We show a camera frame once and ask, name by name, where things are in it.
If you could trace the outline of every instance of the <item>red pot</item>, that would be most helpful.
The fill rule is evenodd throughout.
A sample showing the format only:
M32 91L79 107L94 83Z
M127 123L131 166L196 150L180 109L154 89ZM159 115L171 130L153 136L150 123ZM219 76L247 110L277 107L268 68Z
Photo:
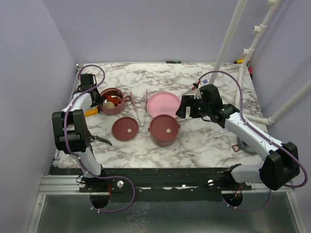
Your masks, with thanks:
M152 140L161 147L171 145L177 138L180 125L170 115L158 115L152 119L148 132Z
M106 101L107 101L107 99L106 99L107 95L121 99L121 103L118 106L116 106L115 108L105 108L104 104L99 105L99 108L104 113L106 113L107 115L116 115L116 114L122 112L126 106L125 102L132 100L132 98L130 96L126 95L124 92L122 92L121 90L119 90L117 88L108 88L108 89L101 92L101 97L103 98L104 103L106 103Z

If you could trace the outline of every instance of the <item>pink bowl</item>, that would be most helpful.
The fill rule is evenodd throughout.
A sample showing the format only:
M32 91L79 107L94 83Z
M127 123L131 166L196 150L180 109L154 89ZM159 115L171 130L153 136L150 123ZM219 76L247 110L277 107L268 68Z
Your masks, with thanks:
M176 118L179 106L180 99L173 93L166 91L152 95L147 102L147 110L152 117L166 114Z

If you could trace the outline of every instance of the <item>pot handle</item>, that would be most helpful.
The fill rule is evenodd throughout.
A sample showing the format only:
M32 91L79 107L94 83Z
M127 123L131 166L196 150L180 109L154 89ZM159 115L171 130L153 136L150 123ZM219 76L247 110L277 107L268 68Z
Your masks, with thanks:
M123 99L125 100L125 102L132 101L132 97L126 96L124 92L122 94L123 94Z

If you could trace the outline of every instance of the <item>white pvc frame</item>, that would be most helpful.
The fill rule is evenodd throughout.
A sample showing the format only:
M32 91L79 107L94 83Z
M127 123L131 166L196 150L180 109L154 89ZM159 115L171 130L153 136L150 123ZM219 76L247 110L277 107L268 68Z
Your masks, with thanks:
M238 82L240 85L242 85L243 82L243 74L246 69L246 64L248 60L252 57L255 48L259 42L259 39L263 36L267 26L268 22L270 21L273 13L275 10L279 7L282 0L266 0L266 5L270 7L266 17L264 18L263 22L260 24L260 26L254 26L253 33L256 34L256 37L252 43L252 45L248 49L243 50L243 55L245 55L244 61L241 64L239 68L239 78ZM235 29L240 21L241 15L243 13L243 10L245 8L245 5L247 3L247 0L239 0L238 4L236 6L236 9L234 11L234 14L232 16L230 25L228 27L227 33L225 35L225 39L223 41L223 45L219 51L214 70L219 70L225 54L227 52L227 49L231 43L231 39L233 37L233 34L235 32ZM217 73L212 73L209 84L213 84L215 82L215 79L217 77ZM245 117L247 117L251 121L256 121L261 124L265 125L271 125L273 124L281 115L283 115L288 109L290 109L302 96L304 96L309 90L311 89L311 81L309 81L306 85L304 85L287 103L285 103L274 115L272 115L269 118L261 118L257 116L251 116L248 114L244 114ZM235 103L234 105L236 107L239 107L240 104L240 93L239 90L236 90L236 97L235 97Z

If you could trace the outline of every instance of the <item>pink cup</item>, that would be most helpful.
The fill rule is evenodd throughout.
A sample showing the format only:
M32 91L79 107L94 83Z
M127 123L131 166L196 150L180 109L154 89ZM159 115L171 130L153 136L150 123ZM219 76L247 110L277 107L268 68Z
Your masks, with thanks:
M112 97L118 97L120 98L122 101L121 103L114 107L114 108L104 108L104 104L107 102L107 99L106 99L106 96L107 95L110 95ZM127 96L124 92L120 91L119 89L117 88L108 88L104 91L101 92L101 97L103 98L104 100L104 104L100 104L99 105L99 108L104 112L106 113L107 115L116 115L120 112L123 111L123 109L125 108L126 106L126 103L125 102L128 102L128 101L131 101L132 98L130 96Z

